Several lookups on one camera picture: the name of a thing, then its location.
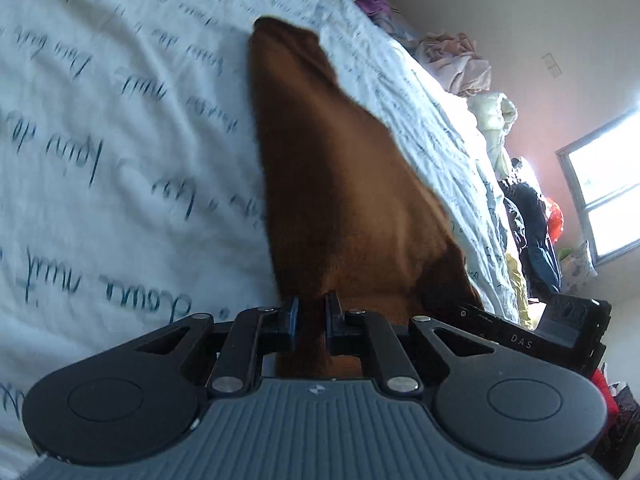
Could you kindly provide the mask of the brown knit sweater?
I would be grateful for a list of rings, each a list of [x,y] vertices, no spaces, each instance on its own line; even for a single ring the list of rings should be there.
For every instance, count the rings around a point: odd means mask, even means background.
[[[296,347],[278,356],[278,374],[357,374],[354,359],[326,350],[328,292],[396,325],[430,304],[479,307],[444,206],[341,89],[318,36],[260,18],[248,66],[274,275],[298,301]]]

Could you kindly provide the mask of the pink crumpled garment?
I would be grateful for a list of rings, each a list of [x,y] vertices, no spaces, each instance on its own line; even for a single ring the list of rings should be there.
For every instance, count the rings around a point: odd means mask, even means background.
[[[414,57],[449,93],[467,98],[490,90],[491,65],[476,52],[476,42],[463,32],[427,34]]]

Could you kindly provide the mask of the wall switch plate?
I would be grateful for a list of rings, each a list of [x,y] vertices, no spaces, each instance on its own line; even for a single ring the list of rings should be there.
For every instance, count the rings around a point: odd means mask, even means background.
[[[548,70],[548,73],[553,79],[559,78],[563,75],[561,67],[558,62],[555,61],[554,56],[551,53],[545,54],[542,58],[544,67]]]

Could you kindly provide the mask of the cream crumpled garment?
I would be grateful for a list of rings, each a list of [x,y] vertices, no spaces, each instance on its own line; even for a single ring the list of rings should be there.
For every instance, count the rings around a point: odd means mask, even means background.
[[[502,92],[480,93],[466,99],[475,116],[478,131],[486,141],[486,152],[498,180],[510,177],[512,162],[506,151],[506,137],[518,119],[518,109]]]

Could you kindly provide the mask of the window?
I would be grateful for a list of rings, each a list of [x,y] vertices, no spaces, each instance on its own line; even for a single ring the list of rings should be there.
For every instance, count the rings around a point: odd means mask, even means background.
[[[556,152],[593,263],[639,246],[639,109]]]

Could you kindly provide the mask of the purple garment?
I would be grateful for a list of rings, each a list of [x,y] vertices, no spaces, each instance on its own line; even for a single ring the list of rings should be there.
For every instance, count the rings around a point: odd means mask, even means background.
[[[367,16],[373,16],[380,13],[384,13],[386,15],[392,14],[392,7],[388,0],[356,0],[355,3],[360,7],[362,12],[367,14]]]

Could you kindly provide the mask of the white script-print bed cover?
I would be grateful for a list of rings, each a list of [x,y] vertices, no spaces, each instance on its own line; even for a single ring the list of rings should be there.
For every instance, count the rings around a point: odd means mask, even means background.
[[[1,474],[27,391],[195,312],[275,304],[247,78],[254,21],[319,35],[444,202],[488,311],[518,320],[482,135],[350,0],[1,0]]]

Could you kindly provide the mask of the orange red bag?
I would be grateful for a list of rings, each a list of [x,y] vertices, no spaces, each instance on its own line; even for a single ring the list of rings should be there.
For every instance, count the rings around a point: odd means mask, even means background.
[[[555,244],[564,231],[564,214],[558,203],[549,197],[544,199],[546,204],[547,228],[550,240]]]

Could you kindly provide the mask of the dark clothes pile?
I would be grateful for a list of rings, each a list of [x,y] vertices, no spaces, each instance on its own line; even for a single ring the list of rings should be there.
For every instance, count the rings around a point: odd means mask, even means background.
[[[506,179],[499,185],[530,294],[538,299],[558,294],[561,272],[547,226],[546,204],[524,181]]]

